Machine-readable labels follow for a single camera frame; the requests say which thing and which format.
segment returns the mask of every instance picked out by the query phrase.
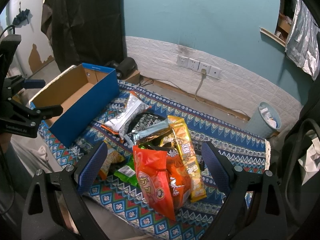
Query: wall socket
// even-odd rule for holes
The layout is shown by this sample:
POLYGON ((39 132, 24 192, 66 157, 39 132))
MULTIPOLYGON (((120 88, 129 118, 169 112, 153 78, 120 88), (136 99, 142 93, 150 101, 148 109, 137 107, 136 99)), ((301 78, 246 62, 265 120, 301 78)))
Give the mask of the wall socket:
POLYGON ((178 55, 177 65, 180 67, 188 67, 188 57, 178 55))
POLYGON ((200 61, 199 60, 195 60, 195 59, 192 59, 190 58, 188 60, 188 66, 187 68, 190 68, 194 71, 198 71, 198 68, 199 68, 199 64, 200 64, 200 61))
POLYGON ((209 65, 207 63, 200 62, 198 71, 201 72, 202 69, 205 69, 206 73, 209 74, 209 71, 211 69, 211 65, 209 65))
POLYGON ((214 78, 220 78, 221 69, 215 66, 211 66, 209 74, 207 75, 212 76, 214 78))

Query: green snack bag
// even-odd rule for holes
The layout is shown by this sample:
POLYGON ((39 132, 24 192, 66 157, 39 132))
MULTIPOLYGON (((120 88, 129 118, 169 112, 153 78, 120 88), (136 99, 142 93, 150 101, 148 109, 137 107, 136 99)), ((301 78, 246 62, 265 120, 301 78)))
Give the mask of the green snack bag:
POLYGON ((134 171, 133 155, 131 155, 128 163, 119 170, 115 171, 113 175, 117 176, 123 182, 128 182, 131 185, 140 188, 136 177, 136 172, 134 171))

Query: tablecloth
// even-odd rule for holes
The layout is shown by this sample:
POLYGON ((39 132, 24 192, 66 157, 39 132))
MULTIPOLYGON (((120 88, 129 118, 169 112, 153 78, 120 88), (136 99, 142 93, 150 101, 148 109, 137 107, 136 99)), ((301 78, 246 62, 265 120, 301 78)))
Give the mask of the tablecloth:
MULTIPOLYGON (((83 154, 89 152, 95 143, 104 138, 126 160, 129 159, 131 150, 127 143, 121 143, 117 136, 108 133, 100 127, 100 124, 123 111, 129 91, 133 90, 144 103, 151 106, 155 114, 164 117, 167 115, 183 117, 193 139, 211 141, 219 153, 225 155, 233 165, 241 165, 246 171, 263 173, 266 163, 264 139, 145 88, 126 82, 119 82, 119 87, 119 96, 101 111, 70 148, 65 148, 50 133, 44 121, 41 123, 39 133, 62 167, 76 164, 83 154)), ((138 188, 120 181, 113 175, 109 175, 105 181, 98 176, 87 195, 130 225, 156 238, 199 239, 217 215, 224 197, 224 194, 216 188, 207 168, 202 172, 202 179, 207 198, 195 203, 187 201, 178 211, 176 221, 154 212, 138 188)), ((247 204, 250 199, 251 195, 247 194, 247 204)))

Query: human hand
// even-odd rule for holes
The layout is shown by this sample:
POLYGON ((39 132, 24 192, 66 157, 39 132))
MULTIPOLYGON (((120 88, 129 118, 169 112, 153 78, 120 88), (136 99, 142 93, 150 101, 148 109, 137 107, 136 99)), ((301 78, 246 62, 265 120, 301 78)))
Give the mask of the human hand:
POLYGON ((2 148, 3 153, 5 153, 8 149, 9 143, 11 141, 11 133, 1 133, 0 134, 0 146, 2 148))

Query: trash can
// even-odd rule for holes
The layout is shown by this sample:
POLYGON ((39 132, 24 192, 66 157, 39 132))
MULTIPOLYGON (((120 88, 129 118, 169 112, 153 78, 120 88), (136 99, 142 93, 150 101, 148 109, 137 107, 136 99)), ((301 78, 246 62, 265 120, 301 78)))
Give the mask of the trash can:
POLYGON ((268 138, 271 134, 273 134, 274 131, 279 130, 281 128, 281 119, 277 111, 268 103, 261 102, 257 110, 253 113, 252 117, 250 118, 249 122, 247 123, 247 126, 245 130, 247 132, 250 132, 252 134, 258 135, 262 138, 268 138), (266 120, 264 120, 261 111, 264 108, 268 108, 268 112, 270 112, 272 118, 276 121, 277 127, 274 129, 272 126, 270 126, 266 120))

